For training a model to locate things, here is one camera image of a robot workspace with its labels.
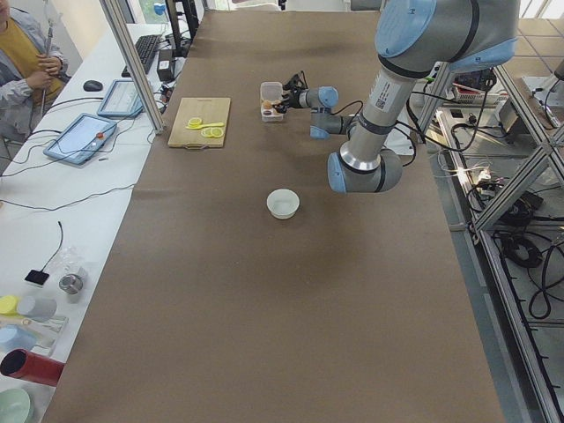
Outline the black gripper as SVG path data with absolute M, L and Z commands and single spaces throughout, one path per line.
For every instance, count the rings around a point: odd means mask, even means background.
M 289 108 L 302 108 L 301 102 L 300 102 L 300 96 L 302 94 L 302 92 L 305 90 L 296 90 L 296 91 L 284 91 L 283 90 L 283 95 L 282 95 L 282 99 L 279 100 L 273 100 L 271 102 L 272 106 L 281 106 L 281 107 L 275 107 L 276 111 L 279 114 L 286 114 Z

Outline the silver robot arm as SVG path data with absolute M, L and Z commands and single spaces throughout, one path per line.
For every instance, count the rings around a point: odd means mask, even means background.
M 332 114 L 338 102 L 334 87 L 307 88 L 299 77 L 284 85 L 273 107 L 309 109 L 312 138 L 347 135 L 328 158 L 333 191 L 387 191 L 399 182 L 403 165 L 384 143 L 417 81 L 438 62 L 449 63 L 455 73 L 507 62 L 515 53 L 519 11 L 517 1 L 389 1 L 375 34 L 381 69 L 356 117 Z

